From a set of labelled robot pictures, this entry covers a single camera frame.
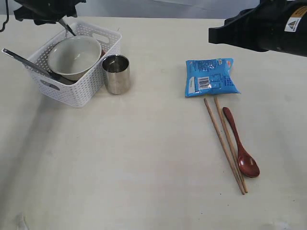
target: wooden chopsticks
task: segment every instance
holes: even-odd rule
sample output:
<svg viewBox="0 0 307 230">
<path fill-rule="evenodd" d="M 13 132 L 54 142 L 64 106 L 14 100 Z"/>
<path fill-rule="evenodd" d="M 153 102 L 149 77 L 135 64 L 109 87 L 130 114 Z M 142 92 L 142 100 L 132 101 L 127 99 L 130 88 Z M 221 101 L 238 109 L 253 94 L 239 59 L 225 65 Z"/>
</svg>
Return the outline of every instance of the wooden chopsticks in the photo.
<svg viewBox="0 0 307 230">
<path fill-rule="evenodd" d="M 212 120 L 212 123 L 213 123 L 213 126 L 215 128 L 216 134 L 217 134 L 217 136 L 218 136 L 218 138 L 219 138 L 219 140 L 221 142 L 222 148 L 224 150 L 224 153 L 225 153 L 226 158 L 228 160 L 228 163 L 230 165 L 231 171 L 232 171 L 232 173 L 233 173 L 233 175 L 234 175 L 234 177 L 236 179 L 236 182 L 238 183 L 238 186 L 239 186 L 239 188 L 241 190 L 241 193 L 244 195 L 245 193 L 248 192 L 248 190 L 247 190 L 247 187 L 246 187 L 243 175 L 242 175 L 241 171 L 238 168 L 235 148 L 234 148 L 234 146 L 232 144 L 232 141 L 231 141 L 231 138 L 230 138 L 230 135 L 229 135 L 229 132 L 228 132 L 228 129 L 227 129 L 224 117 L 223 117 L 222 112 L 221 112 L 221 108 L 219 106 L 219 102 L 218 102 L 217 96 L 214 97 L 215 105 L 216 105 L 216 108 L 217 108 L 220 120 L 222 122 L 222 126 L 223 126 L 224 132 L 226 134 L 226 138 L 227 138 L 228 144 L 230 146 L 230 150 L 231 150 L 231 153 L 232 153 L 232 158 L 233 158 L 234 161 L 232 161 L 230 153 L 229 153 L 229 151 L 228 151 L 228 149 L 227 149 L 227 147 L 226 147 L 226 145 L 225 145 L 225 143 L 223 141 L 223 138 L 221 136 L 221 133 L 220 133 L 219 128 L 218 128 L 218 125 L 217 125 L 217 123 L 215 121 L 215 118 L 213 116 L 213 113 L 211 111 L 211 108 L 209 106 L 209 103 L 208 103 L 207 99 L 204 98 L 203 100 L 205 102 L 205 105 L 207 107 L 208 113 L 209 113 L 210 118 Z"/>
</svg>

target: black cable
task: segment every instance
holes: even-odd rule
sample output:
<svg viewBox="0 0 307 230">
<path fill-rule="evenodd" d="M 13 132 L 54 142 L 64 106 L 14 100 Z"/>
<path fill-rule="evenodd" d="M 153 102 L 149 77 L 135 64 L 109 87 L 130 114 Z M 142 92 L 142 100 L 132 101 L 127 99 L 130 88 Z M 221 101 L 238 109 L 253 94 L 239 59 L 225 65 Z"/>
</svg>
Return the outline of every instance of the black cable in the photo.
<svg viewBox="0 0 307 230">
<path fill-rule="evenodd" d="M 0 32 L 3 32 L 5 30 L 5 24 L 9 22 L 10 19 L 10 14 L 9 14 L 9 3 L 8 0 L 5 0 L 5 4 L 6 4 L 6 20 L 2 25 L 2 29 L 0 30 Z"/>
</svg>

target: white table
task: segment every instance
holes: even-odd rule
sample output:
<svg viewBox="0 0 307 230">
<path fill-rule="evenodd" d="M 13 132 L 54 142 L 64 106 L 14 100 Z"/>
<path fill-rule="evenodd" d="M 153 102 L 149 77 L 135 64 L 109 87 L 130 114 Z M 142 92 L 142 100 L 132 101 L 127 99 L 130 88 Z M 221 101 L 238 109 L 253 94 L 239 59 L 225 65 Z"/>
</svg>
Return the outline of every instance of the white table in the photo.
<svg viewBox="0 0 307 230">
<path fill-rule="evenodd" d="M 0 55 L 1 230 L 19 212 L 30 230 L 307 228 L 306 58 L 209 44 L 222 20 L 81 19 L 122 33 L 132 88 L 75 109 Z M 12 18 L 0 44 L 28 57 L 60 30 Z M 244 196 L 203 98 L 184 97 L 186 60 L 229 57 L 242 94 L 220 104 L 261 170 Z"/>
</svg>

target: white ceramic bowl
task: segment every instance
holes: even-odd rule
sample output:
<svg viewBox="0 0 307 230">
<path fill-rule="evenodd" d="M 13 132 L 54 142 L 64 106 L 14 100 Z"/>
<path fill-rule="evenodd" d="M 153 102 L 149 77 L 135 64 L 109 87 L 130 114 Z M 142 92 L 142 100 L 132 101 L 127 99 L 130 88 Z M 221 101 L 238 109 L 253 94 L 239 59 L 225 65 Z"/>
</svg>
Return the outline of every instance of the white ceramic bowl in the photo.
<svg viewBox="0 0 307 230">
<path fill-rule="evenodd" d="M 99 42 L 89 36 L 67 38 L 49 53 L 49 68 L 63 77 L 79 80 L 101 57 Z"/>
</svg>

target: blue snack package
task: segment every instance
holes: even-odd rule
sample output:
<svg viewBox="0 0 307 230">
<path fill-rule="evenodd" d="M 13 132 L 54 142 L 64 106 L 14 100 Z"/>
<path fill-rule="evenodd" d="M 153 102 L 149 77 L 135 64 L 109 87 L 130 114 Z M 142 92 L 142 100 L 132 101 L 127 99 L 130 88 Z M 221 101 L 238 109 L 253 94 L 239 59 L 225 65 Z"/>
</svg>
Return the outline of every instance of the blue snack package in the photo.
<svg viewBox="0 0 307 230">
<path fill-rule="evenodd" d="M 186 61 L 186 97 L 240 93 L 229 76 L 233 62 L 232 58 Z"/>
</svg>

